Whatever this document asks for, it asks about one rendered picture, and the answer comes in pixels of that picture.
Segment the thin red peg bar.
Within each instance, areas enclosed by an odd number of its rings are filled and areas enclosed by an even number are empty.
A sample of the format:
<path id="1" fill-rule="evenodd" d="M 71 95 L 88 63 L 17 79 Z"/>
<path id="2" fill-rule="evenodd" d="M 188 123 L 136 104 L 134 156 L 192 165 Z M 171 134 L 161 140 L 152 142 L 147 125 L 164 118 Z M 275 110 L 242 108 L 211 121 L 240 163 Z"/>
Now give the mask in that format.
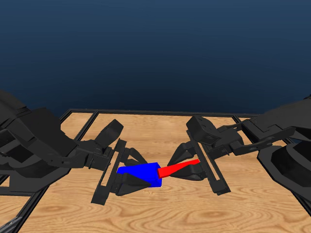
<path id="1" fill-rule="evenodd" d="M 191 160 L 188 162 L 182 162 L 182 163 L 175 164 L 175 165 L 161 167 L 157 170 L 157 174 L 159 178 L 166 178 L 172 175 L 173 173 L 185 168 L 188 165 L 196 165 L 198 163 L 200 163 L 200 160 L 195 159 L 195 160 Z"/>

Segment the blue hollow socket block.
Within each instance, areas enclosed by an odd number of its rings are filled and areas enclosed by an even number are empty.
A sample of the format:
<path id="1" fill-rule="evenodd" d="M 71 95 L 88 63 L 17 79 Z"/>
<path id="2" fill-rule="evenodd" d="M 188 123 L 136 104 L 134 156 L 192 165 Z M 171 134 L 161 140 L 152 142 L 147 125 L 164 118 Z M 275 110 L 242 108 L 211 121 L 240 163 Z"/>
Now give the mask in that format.
<path id="1" fill-rule="evenodd" d="M 159 178 L 157 170 L 160 168 L 158 163 L 147 163 L 134 166 L 121 166 L 117 173 L 129 173 L 151 184 L 151 187 L 161 187 L 162 179 Z"/>

